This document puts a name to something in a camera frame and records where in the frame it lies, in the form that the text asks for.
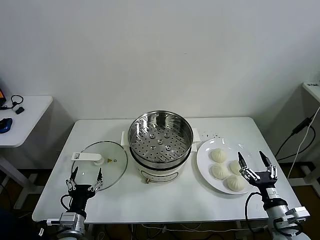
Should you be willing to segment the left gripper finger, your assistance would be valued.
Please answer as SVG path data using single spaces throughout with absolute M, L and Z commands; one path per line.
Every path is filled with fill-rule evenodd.
M 68 192 L 76 190 L 75 178 L 76 178 L 77 172 L 78 172 L 78 167 L 76 167 L 75 170 L 71 173 L 70 178 L 65 181 Z
M 103 186 L 103 174 L 102 174 L 102 168 L 100 167 L 99 168 L 99 172 L 98 172 L 98 175 L 97 175 L 97 179 L 96 179 L 96 183 L 92 186 L 90 186 L 88 188 L 88 190 L 90 192 L 98 192 L 101 190 L 102 186 Z

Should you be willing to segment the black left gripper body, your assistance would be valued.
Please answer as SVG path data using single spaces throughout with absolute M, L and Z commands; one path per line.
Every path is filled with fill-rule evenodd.
M 68 195 L 72 198 L 69 212 L 84 213 L 87 201 L 93 197 L 93 191 L 89 184 L 76 184 L 75 189 L 68 190 Z

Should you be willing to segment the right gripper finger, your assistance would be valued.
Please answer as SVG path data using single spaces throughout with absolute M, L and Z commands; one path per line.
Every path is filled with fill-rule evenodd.
M 258 181 L 259 180 L 259 176 L 251 169 L 247 166 L 246 161 L 244 159 L 244 157 L 242 156 L 242 154 L 238 151 L 238 163 L 240 166 L 240 170 L 239 172 L 241 173 L 241 175 L 248 181 Z
M 277 167 L 271 163 L 269 158 L 262 151 L 259 151 L 259 155 L 267 171 L 270 173 L 270 178 L 272 180 L 277 180 L 278 179 Z

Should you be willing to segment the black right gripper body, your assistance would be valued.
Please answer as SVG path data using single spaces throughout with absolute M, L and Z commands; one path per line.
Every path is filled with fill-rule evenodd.
M 278 180 L 277 171 L 249 171 L 247 175 L 249 177 L 248 182 L 252 186 L 258 188 L 262 200 L 279 198 L 279 194 L 277 193 L 275 187 L 275 184 Z

